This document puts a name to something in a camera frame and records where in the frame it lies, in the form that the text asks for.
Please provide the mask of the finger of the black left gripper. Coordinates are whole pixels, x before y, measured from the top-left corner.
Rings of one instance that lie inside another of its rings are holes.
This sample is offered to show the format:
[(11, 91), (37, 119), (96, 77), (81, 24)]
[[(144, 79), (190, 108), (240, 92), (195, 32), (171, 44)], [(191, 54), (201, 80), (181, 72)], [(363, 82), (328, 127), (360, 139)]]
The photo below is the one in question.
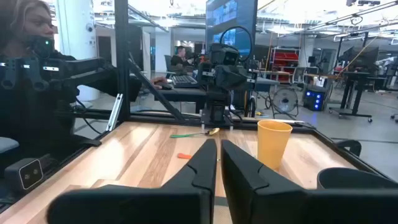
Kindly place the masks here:
[(245, 88), (247, 83), (247, 76), (242, 74), (238, 67), (231, 67), (231, 89), (241, 90)]
[(229, 66), (216, 66), (215, 67), (215, 85), (225, 90), (231, 89), (231, 83), (229, 82)]

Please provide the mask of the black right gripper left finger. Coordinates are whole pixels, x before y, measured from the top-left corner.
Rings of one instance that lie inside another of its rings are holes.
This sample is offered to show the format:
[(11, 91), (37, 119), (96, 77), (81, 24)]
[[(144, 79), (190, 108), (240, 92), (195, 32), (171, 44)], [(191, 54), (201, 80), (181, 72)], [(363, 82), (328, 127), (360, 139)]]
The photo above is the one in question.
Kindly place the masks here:
[(104, 185), (72, 190), (49, 205), (48, 223), (211, 223), (217, 145), (208, 139), (163, 186)]

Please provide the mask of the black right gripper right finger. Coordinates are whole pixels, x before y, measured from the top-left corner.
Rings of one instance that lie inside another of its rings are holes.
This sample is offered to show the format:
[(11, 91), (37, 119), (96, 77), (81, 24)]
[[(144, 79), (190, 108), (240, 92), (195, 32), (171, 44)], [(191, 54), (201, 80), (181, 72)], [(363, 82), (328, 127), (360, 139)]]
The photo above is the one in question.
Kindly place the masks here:
[(221, 166), (233, 223), (397, 223), (397, 182), (380, 175), (332, 167), (305, 189), (228, 140)]

